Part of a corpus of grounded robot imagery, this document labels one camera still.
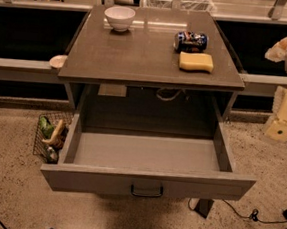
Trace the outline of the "grey top drawer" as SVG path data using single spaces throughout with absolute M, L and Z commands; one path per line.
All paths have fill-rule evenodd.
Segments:
M 41 172 L 54 190 L 132 196 L 130 186 L 164 188 L 163 198 L 238 200 L 255 178 L 235 169 L 222 124 L 206 138 L 97 133 L 77 114 L 57 164 Z

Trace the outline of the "grey drawer cabinet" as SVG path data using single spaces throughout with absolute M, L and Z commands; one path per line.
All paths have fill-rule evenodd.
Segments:
M 213 71 L 183 70 L 174 36 L 204 33 Z M 108 28 L 103 8 L 91 11 L 60 77 L 84 85 L 78 108 L 97 133 L 206 138 L 243 88 L 232 58 L 208 14 L 138 9 L 129 31 Z

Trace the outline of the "yellow sponge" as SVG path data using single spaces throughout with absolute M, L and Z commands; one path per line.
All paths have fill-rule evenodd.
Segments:
M 212 56 L 204 53 L 180 53 L 179 67 L 183 70 L 203 70 L 208 73 L 213 71 Z

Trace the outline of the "blue soda can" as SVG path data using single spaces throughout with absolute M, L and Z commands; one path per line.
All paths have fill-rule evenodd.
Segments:
M 208 36 L 193 31 L 179 31 L 174 36 L 174 50 L 177 52 L 203 52 L 208 46 Z

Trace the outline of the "white ceramic bowl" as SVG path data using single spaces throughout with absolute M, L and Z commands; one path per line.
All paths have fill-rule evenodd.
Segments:
M 135 11 L 125 6 L 112 6 L 104 11 L 108 24 L 115 31 L 127 31 L 134 22 Z

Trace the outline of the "tan item in basket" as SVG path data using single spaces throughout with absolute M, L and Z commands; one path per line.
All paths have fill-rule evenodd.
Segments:
M 51 134 L 51 138 L 43 139 L 42 142 L 54 149 L 62 149 L 62 147 L 64 146 L 64 141 L 62 140 L 61 134 L 64 129 L 65 129 L 65 122 L 61 119 L 57 123 L 55 130 Z

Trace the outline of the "small white dish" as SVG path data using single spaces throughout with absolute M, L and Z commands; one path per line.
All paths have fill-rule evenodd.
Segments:
M 61 67 L 63 67 L 65 61 L 67 60 L 67 56 L 66 55 L 57 55 L 55 57 L 52 57 L 50 59 L 50 66 L 54 67 L 55 69 L 60 69 Z

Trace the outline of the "green item in basket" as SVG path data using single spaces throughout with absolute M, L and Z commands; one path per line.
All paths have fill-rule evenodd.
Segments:
M 52 126 L 49 119 L 46 116 L 42 116 L 40 117 L 38 124 L 40 130 L 42 131 L 43 137 L 45 139 L 51 138 L 51 135 L 53 134 L 55 128 Z

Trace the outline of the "grey metal railing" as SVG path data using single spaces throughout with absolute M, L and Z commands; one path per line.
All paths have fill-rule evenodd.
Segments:
M 287 25 L 287 0 L 212 0 L 217 7 L 216 11 L 194 11 L 176 9 L 180 12 L 199 12 L 210 14 L 217 21 L 239 21 L 251 23 L 272 23 L 273 25 Z M 129 6 L 131 0 L 64 0 L 63 2 L 45 0 L 0 0 L 0 8 L 6 10 L 9 15 L 8 23 L 15 27 L 18 24 L 26 26 L 35 23 L 37 15 L 16 15 L 15 10 L 30 9 L 34 13 L 56 11 L 88 13 L 93 7 L 106 7 L 109 5 Z M 139 8 L 140 0 L 133 5 Z M 165 12 L 170 10 L 160 8 L 148 8 L 153 11 Z M 10 55 L 0 55 L 0 79 L 19 80 L 30 82 L 55 82 L 57 74 L 50 66 L 48 59 L 31 59 Z

